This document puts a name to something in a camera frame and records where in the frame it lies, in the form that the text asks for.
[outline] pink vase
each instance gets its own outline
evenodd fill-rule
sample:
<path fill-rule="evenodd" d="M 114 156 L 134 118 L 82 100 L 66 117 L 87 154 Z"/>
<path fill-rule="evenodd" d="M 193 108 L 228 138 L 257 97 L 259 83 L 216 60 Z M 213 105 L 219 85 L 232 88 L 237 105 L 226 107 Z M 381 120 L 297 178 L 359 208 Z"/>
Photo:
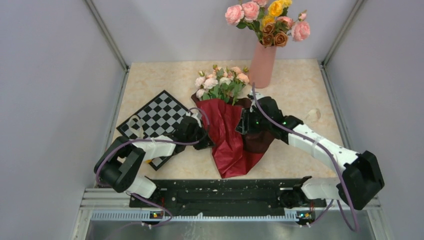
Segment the pink vase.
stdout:
<path fill-rule="evenodd" d="M 256 49 L 249 68 L 250 84 L 255 83 L 255 88 L 263 89 L 270 85 L 276 52 L 276 46 L 264 47 L 260 42 L 256 43 Z"/>

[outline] chessboard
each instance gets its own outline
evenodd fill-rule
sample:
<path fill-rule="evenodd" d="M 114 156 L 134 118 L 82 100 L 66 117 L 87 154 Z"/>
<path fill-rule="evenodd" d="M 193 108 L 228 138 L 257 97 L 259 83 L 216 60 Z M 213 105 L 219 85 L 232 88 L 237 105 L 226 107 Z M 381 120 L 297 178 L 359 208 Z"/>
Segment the chessboard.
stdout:
<path fill-rule="evenodd" d="M 146 105 L 132 114 L 127 120 L 121 123 L 116 129 L 129 139 L 139 137 L 155 138 L 164 133 L 171 133 L 181 122 L 188 109 L 177 101 L 167 91 L 162 91 Z M 135 122 L 132 116 L 137 116 L 140 121 Z M 143 130 L 143 136 L 138 136 L 136 132 Z M 152 159 L 149 163 L 153 169 L 158 170 L 171 157 L 163 156 Z"/>

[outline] gray wall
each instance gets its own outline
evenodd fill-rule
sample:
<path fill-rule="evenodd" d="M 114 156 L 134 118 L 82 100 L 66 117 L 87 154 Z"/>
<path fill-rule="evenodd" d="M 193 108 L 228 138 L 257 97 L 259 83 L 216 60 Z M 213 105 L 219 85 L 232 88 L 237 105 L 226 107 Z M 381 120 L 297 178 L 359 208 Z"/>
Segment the gray wall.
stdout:
<path fill-rule="evenodd" d="M 123 72 L 76 1 L 0 1 L 0 239 L 69 239 Z"/>
<path fill-rule="evenodd" d="M 279 59 L 323 59 L 355 0 L 294 0 L 288 14 L 308 9 L 309 39 L 279 48 Z M 251 59 L 257 38 L 228 26 L 238 0 L 94 0 L 125 60 L 131 62 Z"/>
<path fill-rule="evenodd" d="M 424 1 L 368 0 L 328 66 L 354 148 L 375 153 L 395 239 L 423 239 Z"/>

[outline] yellow flower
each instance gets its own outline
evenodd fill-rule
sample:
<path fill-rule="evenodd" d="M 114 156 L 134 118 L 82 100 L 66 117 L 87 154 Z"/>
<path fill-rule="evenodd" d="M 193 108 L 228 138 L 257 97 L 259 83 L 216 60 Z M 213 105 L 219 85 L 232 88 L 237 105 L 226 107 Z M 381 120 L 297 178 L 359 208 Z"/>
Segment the yellow flower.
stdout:
<path fill-rule="evenodd" d="M 282 8 L 288 8 L 290 7 L 290 5 L 292 5 L 293 1 L 292 0 L 279 0 L 282 4 Z"/>
<path fill-rule="evenodd" d="M 262 18 L 262 27 L 274 22 L 274 17 L 270 15 L 266 15 Z"/>
<path fill-rule="evenodd" d="M 274 1 L 268 7 L 268 15 L 278 17 L 283 13 L 283 3 L 281 0 Z"/>

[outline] marble tabletop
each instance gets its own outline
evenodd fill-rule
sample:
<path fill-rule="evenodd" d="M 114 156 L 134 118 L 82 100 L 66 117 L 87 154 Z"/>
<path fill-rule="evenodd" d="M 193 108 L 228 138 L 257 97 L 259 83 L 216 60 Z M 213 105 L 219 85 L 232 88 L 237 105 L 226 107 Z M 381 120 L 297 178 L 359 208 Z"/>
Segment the marble tabletop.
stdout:
<path fill-rule="evenodd" d="M 234 61 L 179 61 L 133 63 L 123 94 L 116 126 L 129 118 L 161 91 L 166 90 L 187 108 L 195 107 L 190 96 L 196 91 L 194 80 L 198 71 L 208 71 L 212 65 L 228 68 L 250 65 L 247 60 Z M 244 88 L 246 96 L 251 90 Z M 284 115 L 304 119 L 312 109 L 319 109 L 321 117 L 307 122 L 316 133 L 342 145 L 332 106 L 316 59 L 278 59 L 275 61 L 271 84 L 258 91 L 276 100 Z M 115 130 L 113 139 L 121 134 Z M 138 172 L 152 179 L 219 179 L 211 149 L 185 151 L 171 158 L 158 171 L 143 163 Z M 335 177 L 323 163 L 295 147 L 275 140 L 263 158 L 248 174 L 232 179 L 276 179 Z"/>

